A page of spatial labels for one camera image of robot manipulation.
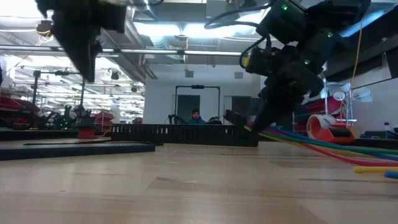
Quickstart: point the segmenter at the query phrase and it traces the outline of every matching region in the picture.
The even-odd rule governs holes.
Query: blue cable
[[[282,133],[285,134],[291,138],[297,138],[297,139],[304,139],[304,140],[309,140],[309,141],[313,141],[313,142],[323,142],[323,141],[319,141],[316,139],[312,139],[312,138],[308,138],[306,136],[302,136],[301,134],[296,134],[296,133],[291,133],[290,131],[285,131],[285,130],[281,130],[279,128],[272,128],[269,127],[269,129],[273,130],[273,131],[277,131],[278,133]],[[388,160],[392,160],[392,161],[398,161],[398,157],[396,156],[389,156],[389,155],[385,155],[385,154],[378,154],[378,153],[363,153],[365,155],[369,155],[369,156],[374,156],[380,159],[388,159]]]
[[[398,179],[398,172],[388,170],[384,173],[384,176],[387,178]]]

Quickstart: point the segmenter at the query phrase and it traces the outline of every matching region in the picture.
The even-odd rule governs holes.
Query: man
[[[188,121],[188,124],[206,124],[206,121],[201,119],[198,108],[192,110],[192,118]]]

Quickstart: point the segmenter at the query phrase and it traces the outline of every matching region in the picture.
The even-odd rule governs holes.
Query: white wall
[[[388,80],[390,78],[387,63],[354,78],[353,88],[368,85],[373,97],[372,103],[353,102],[353,118],[358,120],[353,130],[357,137],[365,131],[384,130],[385,122],[398,123],[398,78]]]
[[[164,124],[167,115],[174,113],[174,94],[176,85],[207,85],[220,86],[220,114],[224,111],[225,96],[251,96],[256,97],[260,90],[260,78],[252,75],[249,82],[227,82],[226,80],[214,82],[212,80],[199,81],[187,79],[174,82],[169,80],[147,80],[146,98],[144,108],[145,124]],[[218,111],[218,90],[204,89],[192,90],[190,88],[179,88],[179,95],[200,95],[200,113],[204,120],[217,116]]]

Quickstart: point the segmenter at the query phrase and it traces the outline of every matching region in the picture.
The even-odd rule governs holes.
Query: wooden table
[[[276,142],[0,162],[1,224],[388,224],[397,209],[397,181]]]

